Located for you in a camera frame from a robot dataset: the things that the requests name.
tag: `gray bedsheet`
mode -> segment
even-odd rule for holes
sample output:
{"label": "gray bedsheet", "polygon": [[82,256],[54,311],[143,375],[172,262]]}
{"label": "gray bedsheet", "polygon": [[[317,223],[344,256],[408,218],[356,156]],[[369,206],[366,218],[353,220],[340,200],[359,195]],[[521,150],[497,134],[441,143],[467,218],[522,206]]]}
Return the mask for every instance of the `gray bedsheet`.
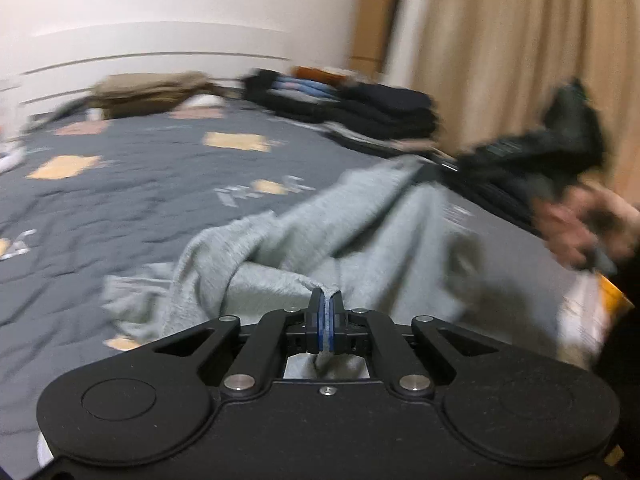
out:
{"label": "gray bedsheet", "polygon": [[[261,134],[270,151],[204,146],[206,132]],[[115,120],[95,135],[34,134],[27,149],[26,164],[0,176],[0,238],[36,230],[25,238],[30,252],[0,261],[0,465],[14,478],[37,468],[42,389],[114,352],[103,344],[115,334],[100,307],[105,276],[175,261],[200,230],[281,213],[311,196],[307,188],[376,160],[239,109],[221,119]],[[59,155],[101,160],[62,180],[26,178]],[[259,180],[274,183],[260,189],[285,194],[255,193]]]}

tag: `bed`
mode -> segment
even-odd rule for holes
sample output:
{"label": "bed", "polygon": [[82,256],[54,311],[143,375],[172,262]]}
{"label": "bed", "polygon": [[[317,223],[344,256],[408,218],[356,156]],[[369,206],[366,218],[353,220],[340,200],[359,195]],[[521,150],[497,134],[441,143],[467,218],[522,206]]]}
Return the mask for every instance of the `bed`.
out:
{"label": "bed", "polygon": [[[82,120],[29,136],[26,163],[0,176],[0,465],[14,478],[38,466],[42,389],[116,352],[105,344],[116,336],[101,308],[105,276],[173,262],[203,228],[281,213],[344,170],[377,161],[239,102],[200,114]],[[477,232],[486,262],[480,308],[461,322],[553,354],[556,311],[574,274],[532,235],[451,200],[452,220]],[[522,254],[530,255],[526,269]],[[515,326],[512,308],[527,310],[529,322]]]}

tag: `black device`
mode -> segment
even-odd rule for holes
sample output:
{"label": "black device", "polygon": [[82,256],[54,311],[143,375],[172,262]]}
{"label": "black device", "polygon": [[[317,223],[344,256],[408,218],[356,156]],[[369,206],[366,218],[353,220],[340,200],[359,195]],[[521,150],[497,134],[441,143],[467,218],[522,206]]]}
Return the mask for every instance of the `black device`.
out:
{"label": "black device", "polygon": [[[287,357],[366,380],[285,380]],[[618,479],[598,377],[430,316],[308,308],[223,316],[70,371],[38,401],[55,456],[33,480]]]}
{"label": "black device", "polygon": [[[505,171],[524,175],[532,198],[559,201],[567,186],[578,184],[581,173],[603,167],[606,144],[597,113],[589,106],[577,78],[558,88],[542,123],[544,128],[477,146],[455,162],[444,162],[443,168],[446,173],[460,172],[462,178],[491,178]],[[616,219],[607,212],[594,211],[583,221],[601,236]],[[605,276],[616,272],[600,244],[584,254],[586,263],[579,270],[597,270]]]}

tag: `curtain fold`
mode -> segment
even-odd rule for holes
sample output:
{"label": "curtain fold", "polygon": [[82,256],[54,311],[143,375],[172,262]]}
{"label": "curtain fold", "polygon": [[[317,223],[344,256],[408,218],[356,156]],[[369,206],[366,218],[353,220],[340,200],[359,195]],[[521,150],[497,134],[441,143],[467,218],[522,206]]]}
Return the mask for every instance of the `curtain fold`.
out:
{"label": "curtain fold", "polygon": [[579,76],[610,145],[609,183],[640,200],[640,0],[430,0],[414,88],[455,153],[538,124]]}

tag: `stack of folded clothes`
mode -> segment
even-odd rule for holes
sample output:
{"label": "stack of folded clothes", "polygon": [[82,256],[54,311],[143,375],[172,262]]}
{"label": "stack of folded clothes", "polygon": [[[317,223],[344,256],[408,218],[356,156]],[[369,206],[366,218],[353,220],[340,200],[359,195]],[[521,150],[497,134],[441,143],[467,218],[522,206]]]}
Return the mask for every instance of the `stack of folded clothes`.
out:
{"label": "stack of folded clothes", "polygon": [[279,117],[303,123],[322,123],[329,104],[335,103],[331,85],[258,70],[244,79],[244,98],[271,110]]}
{"label": "stack of folded clothes", "polygon": [[438,126],[427,94],[380,84],[343,86],[328,115],[329,121],[379,140],[425,139]]}

